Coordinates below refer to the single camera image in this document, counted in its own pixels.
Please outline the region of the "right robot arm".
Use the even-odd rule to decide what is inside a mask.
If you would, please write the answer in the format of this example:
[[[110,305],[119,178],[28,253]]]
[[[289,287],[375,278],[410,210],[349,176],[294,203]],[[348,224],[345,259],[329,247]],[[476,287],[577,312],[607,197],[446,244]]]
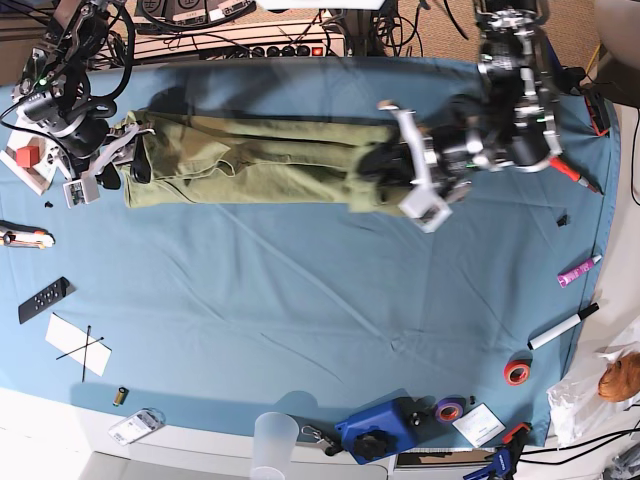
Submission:
[[[120,165],[129,166],[140,183],[151,179],[143,138],[153,127],[139,121],[118,128],[108,124],[131,78],[135,43],[135,27],[124,2],[115,2],[116,14],[109,13],[110,5],[58,2],[5,111],[15,114],[17,121],[9,128],[2,162],[36,194],[47,190],[61,172],[70,206],[96,200],[100,189],[119,189]],[[123,21],[127,30],[124,72],[112,92],[95,95],[87,70],[106,46],[115,20]]]

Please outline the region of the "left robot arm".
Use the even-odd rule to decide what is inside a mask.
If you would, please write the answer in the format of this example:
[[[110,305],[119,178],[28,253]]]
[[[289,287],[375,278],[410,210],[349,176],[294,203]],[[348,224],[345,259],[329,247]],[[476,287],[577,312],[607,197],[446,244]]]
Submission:
[[[481,93],[451,97],[435,125],[390,101],[391,136],[357,165],[350,201],[358,211],[397,205],[424,188],[446,203],[461,200],[479,171],[537,172],[562,153],[549,65],[545,1],[477,1]]]

